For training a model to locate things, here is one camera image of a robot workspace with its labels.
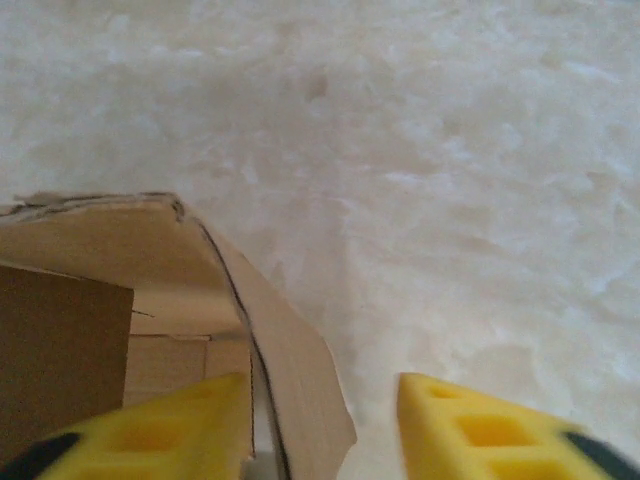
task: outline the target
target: white carpet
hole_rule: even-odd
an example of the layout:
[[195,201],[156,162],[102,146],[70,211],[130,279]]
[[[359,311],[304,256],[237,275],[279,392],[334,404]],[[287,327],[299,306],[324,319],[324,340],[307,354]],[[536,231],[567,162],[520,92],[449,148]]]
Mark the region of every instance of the white carpet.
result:
[[0,192],[174,190],[329,340],[640,458],[640,3],[0,3]]

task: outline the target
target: cardboard flap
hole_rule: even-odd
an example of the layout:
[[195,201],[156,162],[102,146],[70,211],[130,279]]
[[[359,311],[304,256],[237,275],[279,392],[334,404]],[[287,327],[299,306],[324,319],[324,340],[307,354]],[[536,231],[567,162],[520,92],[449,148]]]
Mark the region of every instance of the cardboard flap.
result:
[[329,348],[242,254],[212,239],[267,367],[291,478],[334,479],[356,434]]
[[[0,217],[0,262],[134,288],[147,310],[154,292],[156,299],[173,288],[210,295],[193,311],[214,323],[232,303],[266,382],[283,472],[293,480],[335,478],[356,437],[329,349],[227,241],[168,194],[33,203]],[[232,328],[227,317],[222,324]]]
[[0,267],[0,463],[122,406],[133,292]]

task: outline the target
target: cardboard box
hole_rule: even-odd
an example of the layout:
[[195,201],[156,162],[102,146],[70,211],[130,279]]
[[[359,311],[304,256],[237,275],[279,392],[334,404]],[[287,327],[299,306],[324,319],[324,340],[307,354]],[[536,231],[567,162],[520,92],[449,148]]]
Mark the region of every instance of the cardboard box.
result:
[[284,478],[335,478],[355,430],[324,340],[175,196],[28,198],[0,212],[0,264],[0,461],[123,399],[250,370]]

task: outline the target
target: black plastic part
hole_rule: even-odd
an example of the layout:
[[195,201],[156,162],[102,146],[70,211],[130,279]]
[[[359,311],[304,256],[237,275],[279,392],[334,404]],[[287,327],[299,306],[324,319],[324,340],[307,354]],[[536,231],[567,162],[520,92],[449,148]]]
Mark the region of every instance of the black plastic part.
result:
[[633,465],[607,443],[574,432],[567,432],[564,436],[612,479],[640,480],[640,467]]
[[80,438],[79,433],[65,433],[34,443],[29,450],[0,470],[0,480],[35,480],[73,448]]

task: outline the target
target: rectangular hole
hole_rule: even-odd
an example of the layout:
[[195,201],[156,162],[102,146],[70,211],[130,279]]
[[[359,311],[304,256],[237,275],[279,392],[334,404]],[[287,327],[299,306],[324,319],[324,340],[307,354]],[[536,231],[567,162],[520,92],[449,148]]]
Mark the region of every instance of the rectangular hole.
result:
[[144,467],[104,466],[86,467],[73,480],[153,480],[157,471]]
[[111,435],[107,449],[111,452],[163,452],[178,447],[186,435],[186,425],[175,419],[136,419]]
[[458,425],[474,447],[516,447],[535,442],[522,426],[509,417],[473,415],[458,418]]
[[561,464],[548,460],[496,461],[490,468],[499,480],[575,480]]
[[430,387],[429,393],[436,398],[459,398],[455,392],[451,392],[443,387]]

